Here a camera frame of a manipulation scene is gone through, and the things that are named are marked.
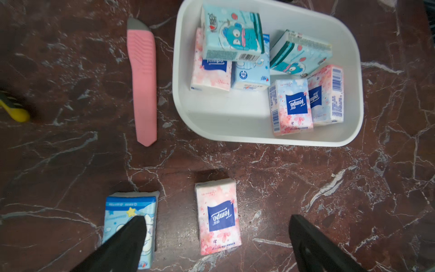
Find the light blue cartoon tissue pack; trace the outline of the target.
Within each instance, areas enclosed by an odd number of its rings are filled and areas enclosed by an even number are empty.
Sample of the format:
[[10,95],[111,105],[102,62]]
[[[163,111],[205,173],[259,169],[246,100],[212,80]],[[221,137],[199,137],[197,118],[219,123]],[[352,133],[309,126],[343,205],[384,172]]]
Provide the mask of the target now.
[[155,257],[155,230],[160,192],[114,193],[106,198],[103,242],[109,240],[134,216],[145,218],[147,233],[140,260],[139,270],[150,269]]

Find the blue white tissue pack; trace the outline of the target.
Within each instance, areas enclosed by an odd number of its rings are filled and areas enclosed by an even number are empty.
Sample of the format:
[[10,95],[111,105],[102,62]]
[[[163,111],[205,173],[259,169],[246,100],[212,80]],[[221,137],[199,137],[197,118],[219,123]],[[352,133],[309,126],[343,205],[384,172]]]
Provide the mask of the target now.
[[270,35],[263,34],[265,53],[257,62],[232,63],[232,83],[235,90],[264,91],[270,86]]

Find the pink tempo tissue pack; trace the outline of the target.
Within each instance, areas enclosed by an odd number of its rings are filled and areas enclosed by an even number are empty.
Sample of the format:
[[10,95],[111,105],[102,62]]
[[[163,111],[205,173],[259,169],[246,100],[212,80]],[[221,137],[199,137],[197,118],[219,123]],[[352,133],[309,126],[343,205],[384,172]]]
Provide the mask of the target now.
[[198,91],[229,91],[232,62],[203,59],[202,43],[203,30],[197,28],[190,88]]
[[242,245],[236,182],[232,179],[195,184],[201,255]]
[[280,79],[269,88],[273,134],[305,133],[314,129],[306,79]]

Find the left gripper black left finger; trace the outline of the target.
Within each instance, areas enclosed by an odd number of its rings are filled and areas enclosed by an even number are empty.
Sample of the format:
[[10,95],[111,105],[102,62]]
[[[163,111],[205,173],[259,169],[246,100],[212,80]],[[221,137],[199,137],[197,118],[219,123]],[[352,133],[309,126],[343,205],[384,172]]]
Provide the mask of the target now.
[[134,216],[74,272],[136,272],[147,233],[143,216]]

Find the white plastic storage box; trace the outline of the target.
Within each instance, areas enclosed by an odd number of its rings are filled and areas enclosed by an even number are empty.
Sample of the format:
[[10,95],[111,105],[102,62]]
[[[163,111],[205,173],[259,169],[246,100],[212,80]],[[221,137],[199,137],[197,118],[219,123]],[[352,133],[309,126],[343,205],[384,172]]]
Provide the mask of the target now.
[[190,82],[196,30],[202,1],[184,1],[180,6],[174,40],[172,92],[183,122],[207,139],[273,145],[341,147],[358,135],[364,117],[363,81],[357,42],[340,20],[279,1],[220,1],[221,7],[257,12],[263,30],[277,39],[285,29],[328,41],[333,46],[330,63],[344,74],[344,121],[316,127],[312,132],[273,135],[266,91],[196,91]]

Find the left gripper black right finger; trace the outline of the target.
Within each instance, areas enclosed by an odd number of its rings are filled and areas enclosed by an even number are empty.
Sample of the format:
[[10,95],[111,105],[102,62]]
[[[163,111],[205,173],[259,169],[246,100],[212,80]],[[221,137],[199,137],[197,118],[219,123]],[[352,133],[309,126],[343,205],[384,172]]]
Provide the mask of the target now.
[[289,235],[301,272],[366,271],[302,215],[291,216]]

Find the teal cartoon tissue pack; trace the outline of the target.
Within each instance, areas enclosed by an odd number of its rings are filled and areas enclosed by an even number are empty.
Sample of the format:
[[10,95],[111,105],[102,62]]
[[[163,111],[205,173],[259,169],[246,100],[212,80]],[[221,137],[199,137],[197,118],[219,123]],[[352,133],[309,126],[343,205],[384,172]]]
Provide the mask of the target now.
[[205,60],[257,62],[265,53],[259,13],[204,4],[201,27]]

